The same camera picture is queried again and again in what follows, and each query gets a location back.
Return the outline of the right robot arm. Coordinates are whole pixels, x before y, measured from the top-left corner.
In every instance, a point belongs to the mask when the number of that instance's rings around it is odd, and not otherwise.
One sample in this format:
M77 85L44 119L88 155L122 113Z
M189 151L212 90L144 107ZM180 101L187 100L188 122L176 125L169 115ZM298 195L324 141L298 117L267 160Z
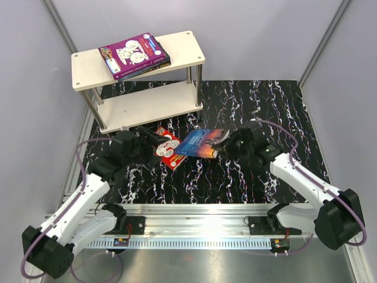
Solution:
M288 203L271 208L266 214L271 233L280 234L285 229L309 232L332 250L344 244L366 243L368 236L358 194L352 189L340 190L303 167L294 159L292 151L269 142L258 122L215 139L210 145L229 160L245 157L254 170L268 171L309 202L309 209Z

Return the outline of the purple puzzle book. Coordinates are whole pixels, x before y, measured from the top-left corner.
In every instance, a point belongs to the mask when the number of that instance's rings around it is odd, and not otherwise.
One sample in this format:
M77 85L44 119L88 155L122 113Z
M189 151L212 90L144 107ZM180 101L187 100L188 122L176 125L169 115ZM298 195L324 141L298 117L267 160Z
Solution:
M148 32L100 47L98 51L115 81L169 56Z

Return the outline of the black book with circles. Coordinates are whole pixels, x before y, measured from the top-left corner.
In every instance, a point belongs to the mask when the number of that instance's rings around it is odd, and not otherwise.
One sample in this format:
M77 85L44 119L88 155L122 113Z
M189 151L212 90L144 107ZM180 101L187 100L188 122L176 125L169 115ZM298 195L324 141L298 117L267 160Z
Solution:
M169 65L171 65L171 60L170 60L170 58L166 58L165 60L158 62L158 63L152 65L150 68L148 68L148 72L154 71L154 70L157 70L159 68L163 68L163 67L166 67L166 66L169 66Z

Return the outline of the blue Jane Eyre book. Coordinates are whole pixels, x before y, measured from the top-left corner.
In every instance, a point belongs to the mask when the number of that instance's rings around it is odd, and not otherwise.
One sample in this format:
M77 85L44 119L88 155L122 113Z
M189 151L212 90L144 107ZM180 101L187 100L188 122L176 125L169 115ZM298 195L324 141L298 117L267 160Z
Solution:
M196 129L175 148L175 153L188 157L201 157L215 159L217 150L213 147L229 136L230 130L226 129Z

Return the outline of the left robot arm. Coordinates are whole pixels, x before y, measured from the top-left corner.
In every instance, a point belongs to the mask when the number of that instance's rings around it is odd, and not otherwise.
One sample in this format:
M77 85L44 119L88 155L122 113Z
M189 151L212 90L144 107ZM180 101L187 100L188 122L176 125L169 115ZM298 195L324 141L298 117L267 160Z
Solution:
M81 166L82 182L61 207L45 222L22 233L24 257L21 274L38 279L45 274L59 278L71 268L76 255L101 235L120 234L127 227L127 211L115 203L106 204L98 213L81 223L92 205L121 179L121 172L132 164L151 169L159 164L159 145L169 141L143 126L138 134L119 131L107 138L110 145L89 167Z

